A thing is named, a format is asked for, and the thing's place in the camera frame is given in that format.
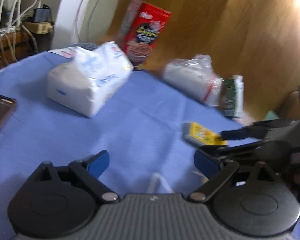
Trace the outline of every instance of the small yellow package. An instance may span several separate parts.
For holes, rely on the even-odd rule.
[[[198,145],[227,145],[227,141],[208,128],[196,123],[189,122],[184,124],[183,138]]]

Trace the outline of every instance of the cereal box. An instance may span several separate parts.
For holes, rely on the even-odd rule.
[[[134,66],[143,63],[152,53],[170,15],[170,12],[140,0],[130,2],[116,43]]]

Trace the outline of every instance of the wooden cabinet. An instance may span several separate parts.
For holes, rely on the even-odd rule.
[[[245,109],[262,119],[300,84],[300,7],[295,0],[144,0],[172,13],[147,69],[172,58],[209,54],[224,78],[241,74]],[[119,0],[108,34],[130,0]]]

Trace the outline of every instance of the tissue box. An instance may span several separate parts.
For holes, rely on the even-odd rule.
[[[95,51],[76,50],[73,61],[48,73],[48,98],[93,117],[128,80],[133,66],[114,42]]]

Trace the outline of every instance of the white plastic bag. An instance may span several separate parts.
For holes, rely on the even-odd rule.
[[[213,72],[209,55],[172,60],[164,70],[163,79],[207,106],[219,105],[223,79]]]
[[[114,42],[94,51],[76,48],[74,59],[48,73],[48,97],[94,116],[129,78],[133,66]]]

